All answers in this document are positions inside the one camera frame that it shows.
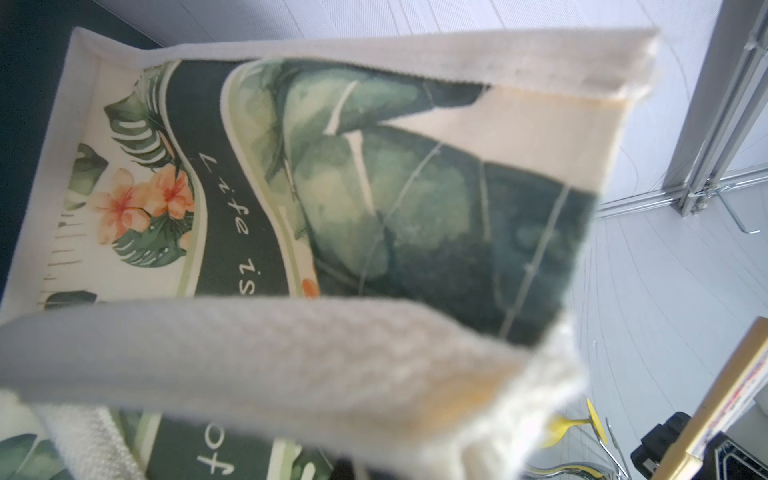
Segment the cream canvas tote bag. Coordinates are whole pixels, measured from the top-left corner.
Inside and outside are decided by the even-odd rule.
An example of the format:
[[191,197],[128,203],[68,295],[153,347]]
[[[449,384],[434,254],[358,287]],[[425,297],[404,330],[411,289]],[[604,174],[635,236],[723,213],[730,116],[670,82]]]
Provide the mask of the cream canvas tote bag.
[[1,304],[2,477],[533,477],[658,43],[75,29]]

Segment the grey folding fan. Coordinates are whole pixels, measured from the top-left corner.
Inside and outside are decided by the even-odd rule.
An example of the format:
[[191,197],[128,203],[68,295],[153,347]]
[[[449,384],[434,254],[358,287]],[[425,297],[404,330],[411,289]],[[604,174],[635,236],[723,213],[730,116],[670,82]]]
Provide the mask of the grey folding fan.
[[693,478],[703,465],[709,442],[734,423],[766,382],[767,319],[758,317],[652,477]]

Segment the yellow plastic wine glass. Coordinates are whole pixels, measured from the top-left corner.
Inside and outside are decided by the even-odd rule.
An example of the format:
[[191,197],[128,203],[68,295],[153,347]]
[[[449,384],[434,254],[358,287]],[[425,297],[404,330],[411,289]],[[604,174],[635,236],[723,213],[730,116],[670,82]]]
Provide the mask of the yellow plastic wine glass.
[[570,429],[585,425],[589,425],[592,428],[599,441],[606,443],[608,441],[606,429],[599,418],[593,402],[586,398],[585,403],[588,410],[587,418],[570,419],[560,414],[553,415],[544,430],[539,447],[543,449],[550,448],[559,443]]

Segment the aluminium crossbar rail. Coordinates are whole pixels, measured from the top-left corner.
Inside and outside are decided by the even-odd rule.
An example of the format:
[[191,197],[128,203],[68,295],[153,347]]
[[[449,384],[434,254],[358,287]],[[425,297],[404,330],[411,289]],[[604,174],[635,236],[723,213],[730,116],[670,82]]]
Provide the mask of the aluminium crossbar rail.
[[[747,169],[726,172],[717,184],[722,191],[738,190],[767,181],[767,165],[758,165]],[[685,185],[647,192],[602,204],[597,212],[597,219],[607,219],[625,214],[639,213],[677,204],[688,197],[706,196],[705,190],[689,193]]]

